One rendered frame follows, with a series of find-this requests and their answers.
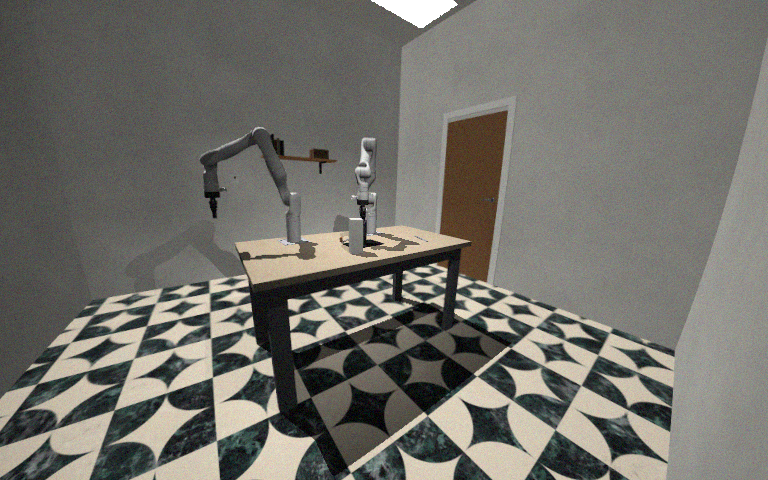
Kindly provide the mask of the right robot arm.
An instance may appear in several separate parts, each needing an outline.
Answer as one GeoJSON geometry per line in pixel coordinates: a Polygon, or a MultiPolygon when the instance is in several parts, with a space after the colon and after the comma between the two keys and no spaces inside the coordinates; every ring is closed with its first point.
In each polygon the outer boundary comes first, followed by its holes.
{"type": "Polygon", "coordinates": [[[204,192],[227,192],[226,188],[219,188],[217,163],[237,155],[246,148],[256,145],[256,143],[264,156],[267,168],[277,186],[282,202],[286,206],[290,204],[290,209],[286,212],[287,242],[300,242],[301,198],[297,193],[290,193],[286,184],[286,171],[266,129],[255,128],[253,132],[251,131],[233,142],[201,155],[200,162],[204,165],[204,192]]]}

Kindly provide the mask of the black rectangular mat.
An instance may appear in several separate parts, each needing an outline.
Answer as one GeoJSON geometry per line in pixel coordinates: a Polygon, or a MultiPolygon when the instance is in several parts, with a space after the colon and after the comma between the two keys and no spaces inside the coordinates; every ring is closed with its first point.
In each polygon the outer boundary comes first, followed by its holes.
{"type": "MultiPolygon", "coordinates": [[[[343,245],[346,245],[346,246],[348,246],[348,247],[349,247],[349,243],[342,243],[342,244],[343,244],[343,245]]],[[[370,247],[370,246],[376,246],[376,245],[382,245],[382,244],[384,244],[384,243],[381,243],[381,242],[378,242],[378,241],[375,241],[375,240],[371,240],[371,239],[368,239],[368,240],[367,240],[367,243],[366,243],[366,244],[363,244],[363,248],[365,248],[365,247],[370,247]]]]}

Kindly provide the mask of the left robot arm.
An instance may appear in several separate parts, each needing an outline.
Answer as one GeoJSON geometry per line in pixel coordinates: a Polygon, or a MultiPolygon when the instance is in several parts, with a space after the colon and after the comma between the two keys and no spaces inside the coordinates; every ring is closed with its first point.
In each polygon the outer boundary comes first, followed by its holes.
{"type": "Polygon", "coordinates": [[[357,200],[369,200],[369,204],[373,204],[372,207],[366,209],[365,220],[367,220],[367,234],[376,233],[377,194],[368,193],[370,186],[376,178],[376,152],[377,140],[375,138],[363,138],[361,143],[360,167],[355,169],[358,192],[357,196],[352,196],[351,198],[357,200]],[[372,152],[371,158],[366,151],[372,152]],[[361,178],[364,178],[364,182],[361,181],[361,178]]]}

